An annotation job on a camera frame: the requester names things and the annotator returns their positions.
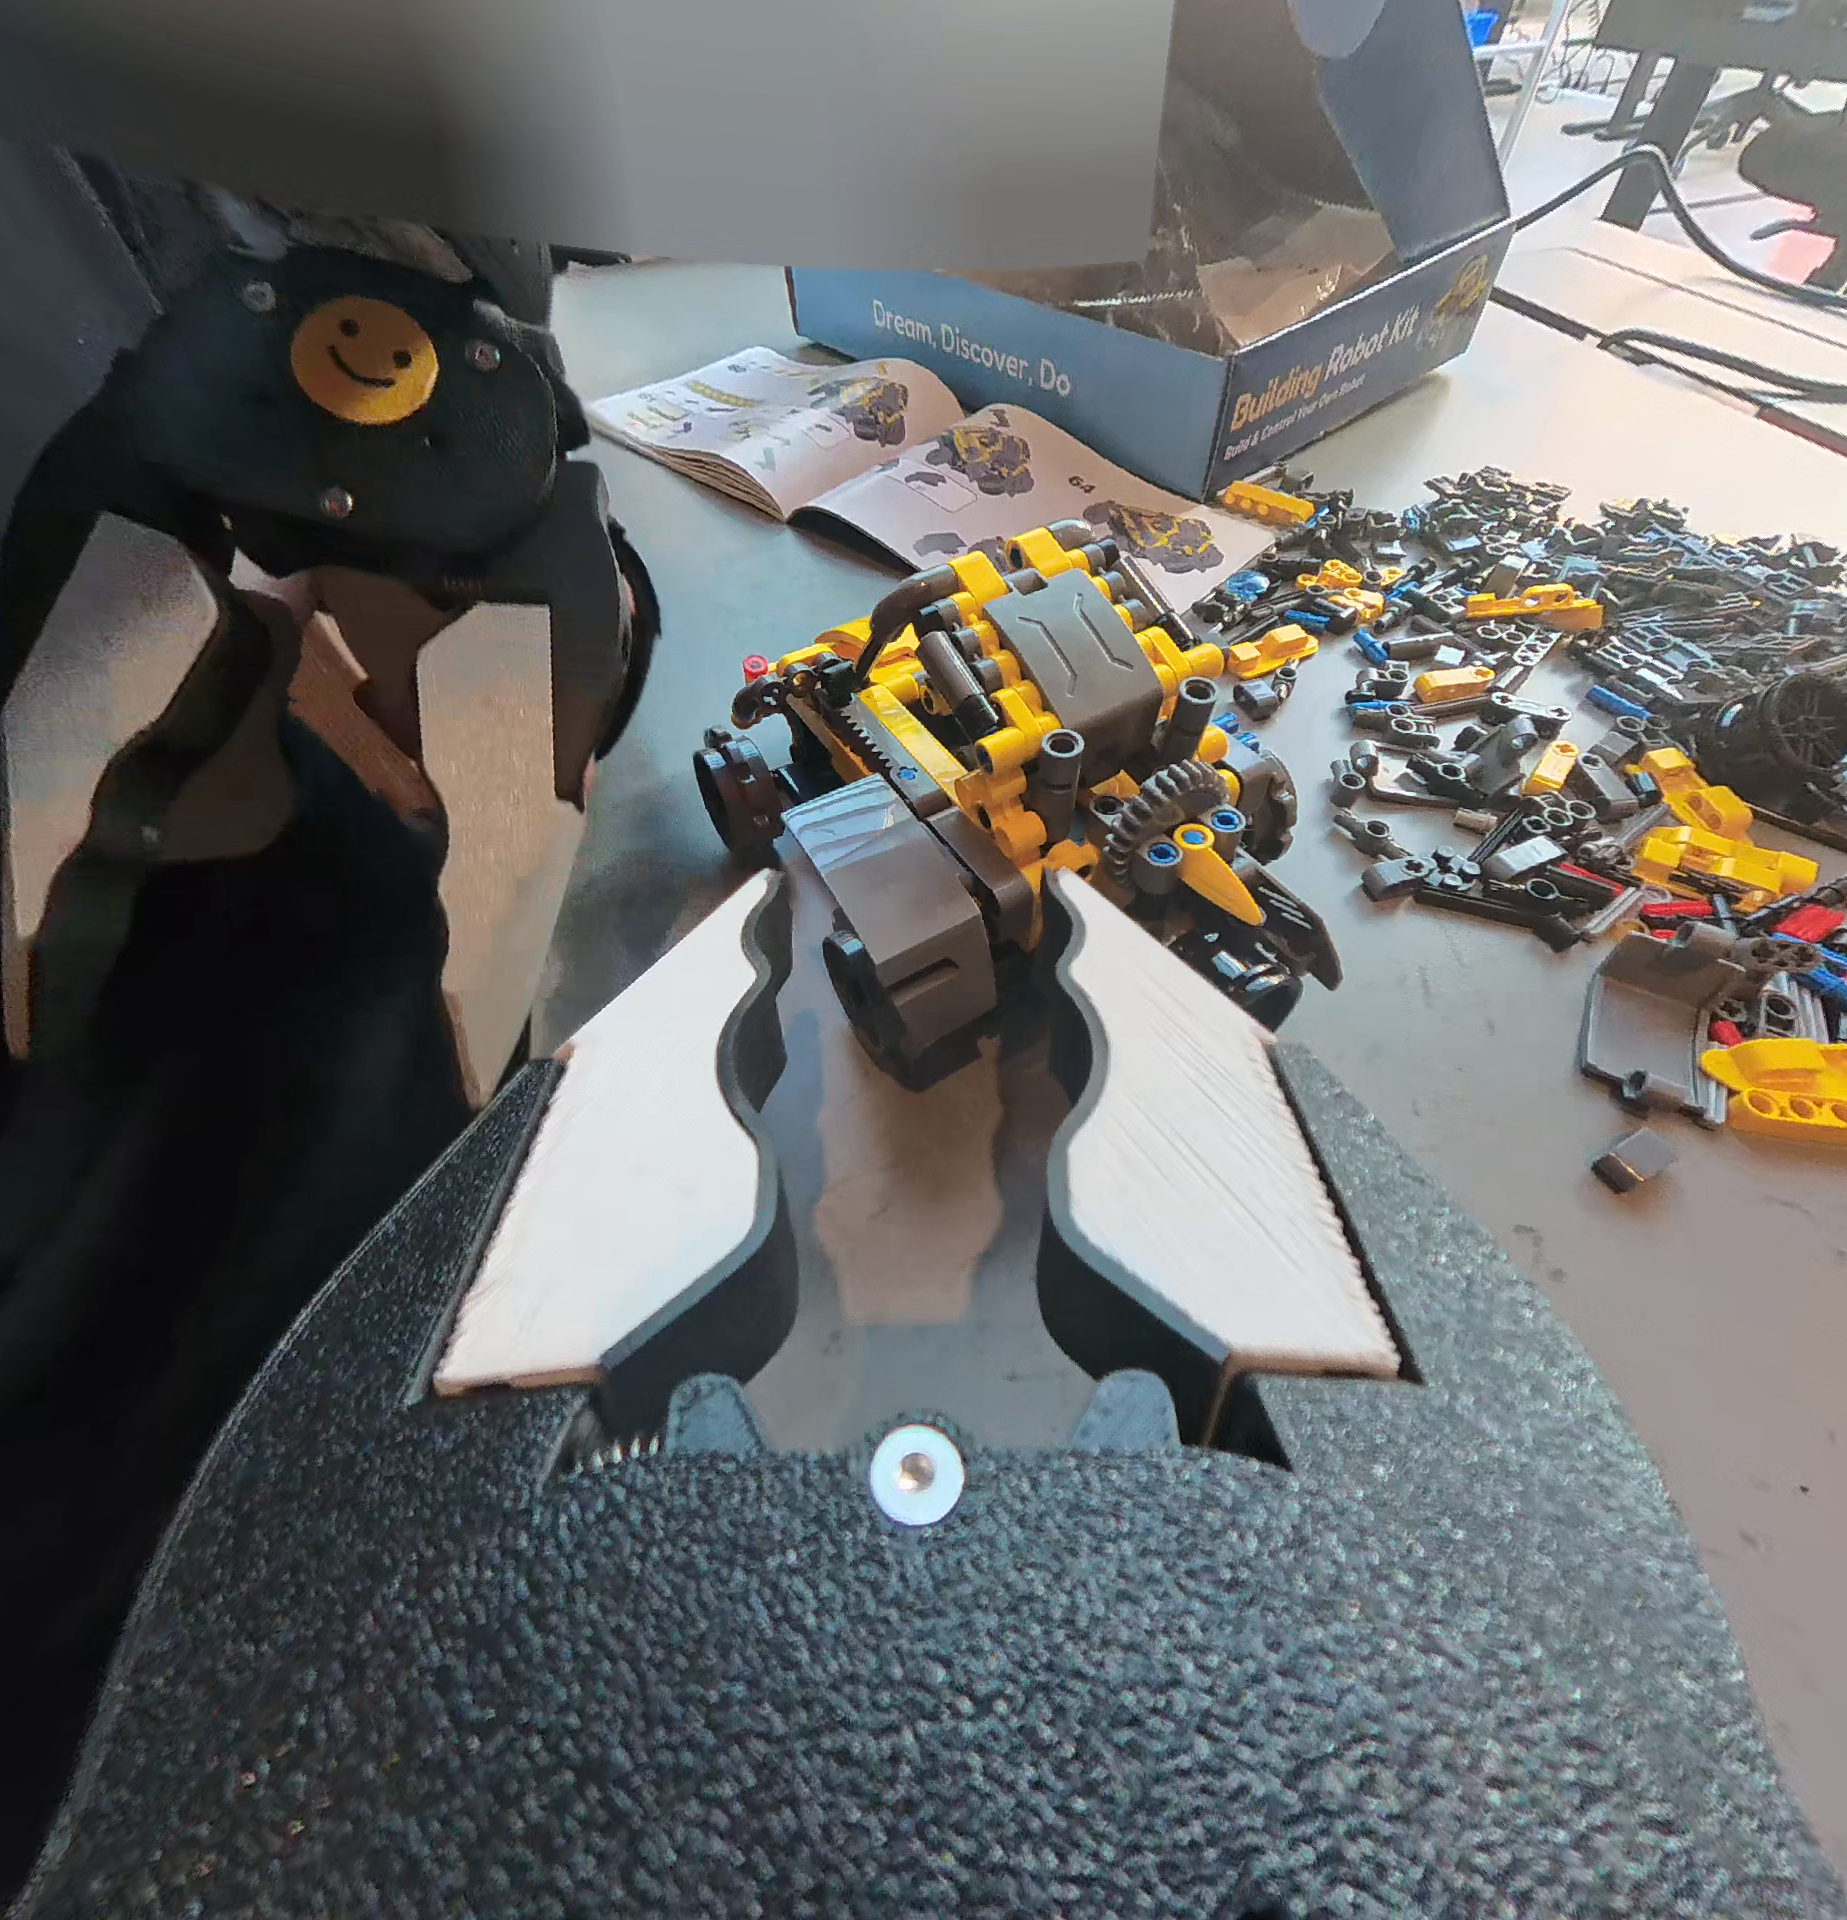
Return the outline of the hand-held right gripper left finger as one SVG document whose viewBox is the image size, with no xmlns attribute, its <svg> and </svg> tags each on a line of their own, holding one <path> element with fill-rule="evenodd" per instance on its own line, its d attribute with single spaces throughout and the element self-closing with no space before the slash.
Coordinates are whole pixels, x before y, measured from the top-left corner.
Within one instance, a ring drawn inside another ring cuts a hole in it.
<svg viewBox="0 0 1847 1920">
<path fill-rule="evenodd" d="M 786 1065 L 791 896 L 749 877 L 558 1048 L 434 1365 L 434 1393 L 665 1403 L 752 1379 L 794 1325 L 763 1110 Z"/>
</svg>

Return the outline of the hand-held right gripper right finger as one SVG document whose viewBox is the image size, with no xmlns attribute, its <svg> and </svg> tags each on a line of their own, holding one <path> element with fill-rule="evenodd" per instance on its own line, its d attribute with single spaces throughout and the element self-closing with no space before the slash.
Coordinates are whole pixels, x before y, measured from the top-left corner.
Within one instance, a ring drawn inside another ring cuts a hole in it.
<svg viewBox="0 0 1847 1920">
<path fill-rule="evenodd" d="M 1038 1314 L 1093 1379 L 1146 1374 L 1175 1435 L 1278 1451 L 1262 1379 L 1406 1377 L 1364 1250 L 1269 1031 L 1080 877 L 1041 888 L 1049 1065 Z"/>
</svg>

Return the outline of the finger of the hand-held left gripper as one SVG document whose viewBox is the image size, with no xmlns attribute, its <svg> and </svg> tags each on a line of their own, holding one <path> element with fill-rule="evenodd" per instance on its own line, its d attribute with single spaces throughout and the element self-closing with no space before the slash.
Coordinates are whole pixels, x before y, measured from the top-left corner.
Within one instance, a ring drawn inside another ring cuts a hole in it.
<svg viewBox="0 0 1847 1920">
<path fill-rule="evenodd" d="M 299 630 L 299 591 L 93 520 L 0 710 L 12 1056 L 58 1056 L 89 1027 L 149 879 L 286 828 Z"/>
<path fill-rule="evenodd" d="M 465 1098 L 483 1105 L 531 1044 L 580 814 L 554 790 L 551 620 L 480 604 L 414 660 L 422 766 L 443 807 L 440 994 Z"/>
</svg>

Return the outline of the small grey angled brick piece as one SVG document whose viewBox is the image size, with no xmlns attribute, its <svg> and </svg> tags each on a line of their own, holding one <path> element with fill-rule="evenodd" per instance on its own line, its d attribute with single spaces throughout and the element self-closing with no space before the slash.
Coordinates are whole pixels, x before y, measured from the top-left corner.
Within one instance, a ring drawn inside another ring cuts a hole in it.
<svg viewBox="0 0 1847 1920">
<path fill-rule="evenodd" d="M 869 1061 L 923 1091 L 975 1056 L 998 1000 L 980 911 L 945 854 L 883 854 L 831 868 L 820 940 L 831 990 Z"/>
</svg>

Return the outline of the yellow toy brick vehicle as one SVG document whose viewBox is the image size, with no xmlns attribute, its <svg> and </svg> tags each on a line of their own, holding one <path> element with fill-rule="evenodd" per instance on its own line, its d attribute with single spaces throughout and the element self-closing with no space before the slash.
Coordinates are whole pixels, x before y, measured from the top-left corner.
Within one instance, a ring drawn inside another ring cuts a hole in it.
<svg viewBox="0 0 1847 1920">
<path fill-rule="evenodd" d="M 694 778 L 724 849 L 774 864 L 783 811 L 879 775 L 948 853 L 998 1000 L 1032 974 L 1043 883 L 1080 877 L 1259 1024 L 1337 990 L 1322 916 L 1272 873 L 1293 837 L 1280 758 L 1216 723 L 1224 655 L 1190 643 L 1113 539 L 1034 528 L 912 571 L 865 616 L 747 660 Z"/>
</svg>

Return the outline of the grey desk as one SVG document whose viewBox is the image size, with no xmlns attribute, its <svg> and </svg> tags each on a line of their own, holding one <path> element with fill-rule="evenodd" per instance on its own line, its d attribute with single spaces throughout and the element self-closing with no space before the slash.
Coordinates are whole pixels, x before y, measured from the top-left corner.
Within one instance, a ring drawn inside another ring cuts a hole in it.
<svg viewBox="0 0 1847 1920">
<path fill-rule="evenodd" d="M 597 444 L 653 571 L 662 660 L 576 864 L 552 1021 L 600 1005 L 729 879 L 691 796 L 694 729 L 739 653 L 873 598 L 869 563 Z M 1847 1915 L 1847 1179 L 1750 1169 L 1710 1136 L 1649 1200 L 1582 1171 L 1601 1094 L 1565 1069 L 1579 963 L 1512 930 L 1349 899 L 1351 862 L 1301 829 L 1348 980 L 1286 1028 L 1314 1056 L 1325 1144 L 1383 1231 L 1383 1291 L 1427 1381 L 1265 1381 L 1293 1466 L 1183 1452 L 1196 1513 L 1132 1488 L 1053 1544 L 1058 1666 L 1009 1693 L 1030 1759 L 1075 1676 L 1129 1654 L 1301 1654 L 1303 1710 L 1172 1693 L 1190 1784 L 1221 1790 L 1230 1861 L 1271 1810 L 1341 1810 L 1289 1915 Z M 791 1139 L 810 1316 L 756 1399 L 791 1443 L 936 1405 L 984 1443 L 1052 1435 L 1089 1381 L 1032 1301 L 1038 1156 L 1062 1111 L 1034 1039 L 928 1094 L 841 1027 L 797 893 Z"/>
<path fill-rule="evenodd" d="M 1847 399 L 1800 396 L 1671 350 L 1847 385 L 1847 312 L 1572 213 L 1510 244 L 1495 300 L 1548 350 L 1586 436 L 1619 458 L 1615 492 L 1666 492 L 1727 529 L 1847 543 Z"/>
</svg>

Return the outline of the person's left hand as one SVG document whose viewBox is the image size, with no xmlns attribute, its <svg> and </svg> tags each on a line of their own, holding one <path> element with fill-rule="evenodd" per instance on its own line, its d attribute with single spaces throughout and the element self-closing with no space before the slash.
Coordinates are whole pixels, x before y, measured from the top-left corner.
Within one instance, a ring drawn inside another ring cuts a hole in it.
<svg viewBox="0 0 1847 1920">
<path fill-rule="evenodd" d="M 243 596 L 273 601 L 298 625 L 299 660 L 286 687 L 290 715 L 314 733 L 400 822 L 439 828 L 446 807 L 420 756 L 395 743 L 366 708 L 368 672 L 334 616 L 314 604 L 310 580 L 273 580 L 237 559 L 230 582 Z"/>
</svg>

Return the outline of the person's dark clothed body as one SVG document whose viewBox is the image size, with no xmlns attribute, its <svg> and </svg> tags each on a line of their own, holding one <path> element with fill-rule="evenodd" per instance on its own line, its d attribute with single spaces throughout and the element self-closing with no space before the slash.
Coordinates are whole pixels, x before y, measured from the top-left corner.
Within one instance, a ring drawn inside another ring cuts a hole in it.
<svg viewBox="0 0 1847 1920">
<path fill-rule="evenodd" d="M 0 537 L 39 453 L 166 296 L 216 248 L 285 241 L 477 269 L 551 329 L 544 244 L 138 179 L 0 136 Z M 264 571 L 236 554 L 226 574 L 237 559 Z M 465 612 L 342 567 L 273 580 L 290 579 L 422 758 L 414 660 Z M 283 739 L 286 828 L 257 854 L 147 880 L 65 1053 L 12 1056 L 0 994 L 0 1915 L 210 1435 L 477 1110 L 440 994 L 446 822 L 400 822 L 289 708 Z M 0 750 L 0 984 L 1 883 Z"/>
</svg>

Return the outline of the building instruction booklet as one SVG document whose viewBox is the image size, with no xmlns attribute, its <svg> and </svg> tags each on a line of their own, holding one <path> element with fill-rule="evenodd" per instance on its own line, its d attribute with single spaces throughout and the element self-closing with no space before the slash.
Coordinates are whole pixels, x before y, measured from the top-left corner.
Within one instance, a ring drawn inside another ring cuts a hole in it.
<svg viewBox="0 0 1847 1920">
<path fill-rule="evenodd" d="M 1172 609 L 1257 563 L 1269 528 L 1159 490 L 1018 405 L 966 414 L 908 359 L 816 367 L 745 346 L 591 399 L 600 434 L 786 524 L 849 529 L 903 569 L 1080 520 Z"/>
</svg>

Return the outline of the pile of loose brick parts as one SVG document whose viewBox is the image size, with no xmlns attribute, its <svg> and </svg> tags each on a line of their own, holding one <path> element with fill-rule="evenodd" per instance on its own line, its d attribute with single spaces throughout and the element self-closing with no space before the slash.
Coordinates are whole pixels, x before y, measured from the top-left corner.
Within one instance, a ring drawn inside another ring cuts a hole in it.
<svg viewBox="0 0 1847 1920">
<path fill-rule="evenodd" d="M 1363 896 L 1589 949 L 1589 976 L 1632 930 L 1731 933 L 1745 984 L 1700 1059 L 1719 1130 L 1847 1152 L 1847 825 L 1764 810 L 1695 758 L 1732 697 L 1847 687 L 1847 549 L 1706 534 L 1665 496 L 1569 499 L 1504 466 L 1432 476 L 1401 511 L 1295 466 L 1231 481 L 1221 507 L 1274 539 L 1190 606 L 1225 643 L 1221 724 L 1255 747 L 1341 637 L 1323 792 Z"/>
</svg>

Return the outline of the blue cardboard kit box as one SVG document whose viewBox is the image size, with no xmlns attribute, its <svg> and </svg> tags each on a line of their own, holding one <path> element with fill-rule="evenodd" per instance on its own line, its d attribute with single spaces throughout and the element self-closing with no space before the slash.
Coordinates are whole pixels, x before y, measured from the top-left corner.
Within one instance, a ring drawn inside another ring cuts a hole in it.
<svg viewBox="0 0 1847 1920">
<path fill-rule="evenodd" d="M 791 268 L 794 329 L 1210 499 L 1457 359 L 1510 240 L 1457 3 L 1173 6 L 1146 251 Z"/>
</svg>

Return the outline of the black brick wheel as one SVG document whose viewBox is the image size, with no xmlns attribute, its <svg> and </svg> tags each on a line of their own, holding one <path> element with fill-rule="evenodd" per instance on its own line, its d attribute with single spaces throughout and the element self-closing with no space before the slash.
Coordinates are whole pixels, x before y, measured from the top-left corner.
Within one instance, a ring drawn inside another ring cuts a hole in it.
<svg viewBox="0 0 1847 1920">
<path fill-rule="evenodd" d="M 1786 675 L 1714 708 L 1695 758 L 1710 780 L 1802 825 L 1847 825 L 1847 687 Z"/>
</svg>

